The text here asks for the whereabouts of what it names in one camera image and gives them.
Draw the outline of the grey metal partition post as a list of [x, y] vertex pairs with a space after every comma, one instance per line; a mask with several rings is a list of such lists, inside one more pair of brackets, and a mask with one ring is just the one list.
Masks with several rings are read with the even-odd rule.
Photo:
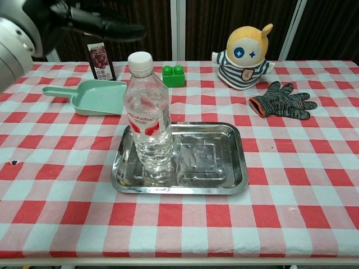
[[186, 0], [170, 0], [172, 60], [186, 58]]
[[278, 60], [285, 61], [288, 57], [289, 51], [291, 49], [292, 43], [294, 41], [294, 37], [296, 35], [298, 26], [301, 22], [301, 18], [303, 12], [305, 10], [307, 4], [307, 0], [297, 0], [296, 7], [294, 9], [294, 13], [291, 19], [291, 23], [289, 24], [289, 28], [286, 34], [286, 38], [282, 45]]
[[48, 62], [60, 62], [61, 59], [56, 49], [53, 49], [50, 53], [46, 55]]

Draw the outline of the dark red juice bottle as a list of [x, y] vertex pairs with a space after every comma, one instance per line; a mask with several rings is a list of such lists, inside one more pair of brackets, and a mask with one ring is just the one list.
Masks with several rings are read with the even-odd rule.
[[116, 75], [112, 61], [108, 58], [105, 44], [86, 44], [93, 76], [96, 80], [115, 81]]

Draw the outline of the mint green plastic scoop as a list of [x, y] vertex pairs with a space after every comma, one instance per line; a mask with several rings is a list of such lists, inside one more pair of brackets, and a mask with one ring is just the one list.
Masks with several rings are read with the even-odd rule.
[[43, 88], [46, 96], [69, 98], [75, 112], [85, 116], [120, 115], [127, 84], [122, 81], [87, 80], [76, 88]]

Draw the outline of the yellow plush toy striped shirt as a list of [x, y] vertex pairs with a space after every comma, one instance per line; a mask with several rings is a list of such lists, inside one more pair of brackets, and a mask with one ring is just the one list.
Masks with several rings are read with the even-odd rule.
[[272, 28], [273, 24], [267, 24], [261, 30], [252, 26], [235, 29], [227, 40], [226, 49], [211, 54], [211, 61], [218, 65], [218, 77], [234, 89], [246, 90], [271, 72], [275, 63], [267, 61], [265, 56]]

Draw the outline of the green toy building block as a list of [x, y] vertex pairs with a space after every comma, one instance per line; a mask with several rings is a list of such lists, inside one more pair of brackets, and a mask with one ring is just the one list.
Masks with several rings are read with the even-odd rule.
[[185, 86], [185, 72], [182, 65], [174, 67], [164, 66], [162, 68], [162, 81], [168, 88], [184, 87]]

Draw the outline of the dark brown partition panel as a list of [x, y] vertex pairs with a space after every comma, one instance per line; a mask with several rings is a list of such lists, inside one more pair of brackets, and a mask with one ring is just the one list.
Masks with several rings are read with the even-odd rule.
[[297, 0], [186, 0], [185, 59], [208, 61], [226, 48], [235, 29], [273, 24], [266, 59], [276, 61], [296, 5]]
[[113, 61], [126, 61], [136, 51], [149, 52], [155, 61], [172, 59], [171, 3], [170, 0], [69, 0], [76, 7], [94, 6], [96, 10], [110, 11], [131, 24], [146, 28], [144, 39], [132, 43], [107, 41], [107, 51]]
[[359, 0], [307, 0], [287, 59], [359, 65]]

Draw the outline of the stainless steel tray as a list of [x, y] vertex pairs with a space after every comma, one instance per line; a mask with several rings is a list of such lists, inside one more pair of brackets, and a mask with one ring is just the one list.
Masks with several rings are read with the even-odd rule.
[[243, 192], [248, 174], [238, 129], [228, 123], [172, 123], [171, 170], [146, 171], [130, 127], [124, 130], [111, 183], [123, 193], [214, 194]]

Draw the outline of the red white checkered tablecloth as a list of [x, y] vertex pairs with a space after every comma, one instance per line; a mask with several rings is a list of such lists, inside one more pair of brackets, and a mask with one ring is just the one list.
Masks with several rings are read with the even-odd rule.
[[[241, 134], [248, 188], [230, 196], [124, 194], [111, 169], [127, 117], [82, 117], [46, 86], [91, 79], [85, 62], [38, 63], [0, 94], [0, 259], [359, 257], [359, 66], [278, 62], [237, 91], [210, 62], [186, 62], [175, 122], [226, 122]], [[261, 117], [249, 98], [294, 85], [317, 108]]]

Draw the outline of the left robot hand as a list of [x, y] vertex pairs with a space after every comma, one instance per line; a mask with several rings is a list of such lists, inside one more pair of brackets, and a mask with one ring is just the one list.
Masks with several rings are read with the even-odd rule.
[[66, 30], [121, 42], [138, 41], [146, 35], [143, 25], [128, 24], [99, 6], [81, 10], [71, 5], [70, 0], [26, 0], [22, 10], [38, 32], [34, 37], [36, 58], [50, 53]]

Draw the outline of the clear plastic water bottle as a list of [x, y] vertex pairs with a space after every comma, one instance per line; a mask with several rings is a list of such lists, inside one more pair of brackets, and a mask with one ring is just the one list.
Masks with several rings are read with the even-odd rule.
[[131, 78], [123, 96], [137, 156], [148, 171], [168, 171], [172, 157], [169, 91], [148, 52], [128, 56]]

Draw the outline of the grey knitted work glove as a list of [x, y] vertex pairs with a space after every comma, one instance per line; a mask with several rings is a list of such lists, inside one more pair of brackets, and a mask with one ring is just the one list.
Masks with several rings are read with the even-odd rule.
[[310, 118], [309, 110], [317, 108], [317, 103], [309, 101], [306, 92], [293, 94], [292, 83], [281, 85], [279, 81], [270, 84], [264, 95], [249, 98], [249, 105], [261, 117], [271, 115], [299, 120]]

